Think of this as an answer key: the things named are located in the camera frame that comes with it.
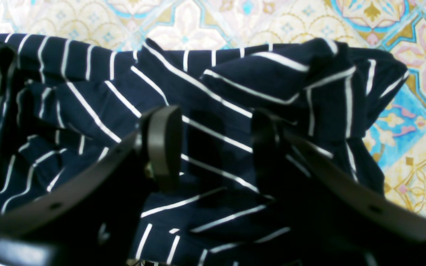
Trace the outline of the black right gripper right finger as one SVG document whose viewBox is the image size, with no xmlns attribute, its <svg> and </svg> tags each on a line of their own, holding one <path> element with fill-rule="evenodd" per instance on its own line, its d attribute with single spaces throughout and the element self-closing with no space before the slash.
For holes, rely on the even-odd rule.
<svg viewBox="0 0 426 266">
<path fill-rule="evenodd" d="M 284 119 L 252 118 L 259 191 L 274 197 L 305 266 L 426 266 L 426 218 L 357 184 Z"/>
</svg>

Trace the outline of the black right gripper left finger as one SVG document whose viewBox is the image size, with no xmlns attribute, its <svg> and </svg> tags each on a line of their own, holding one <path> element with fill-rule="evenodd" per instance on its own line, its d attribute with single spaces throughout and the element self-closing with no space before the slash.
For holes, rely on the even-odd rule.
<svg viewBox="0 0 426 266">
<path fill-rule="evenodd" d="M 0 216 L 0 266 L 124 266 L 143 205 L 179 186 L 179 106 L 143 114 L 136 130 L 54 192 Z"/>
</svg>

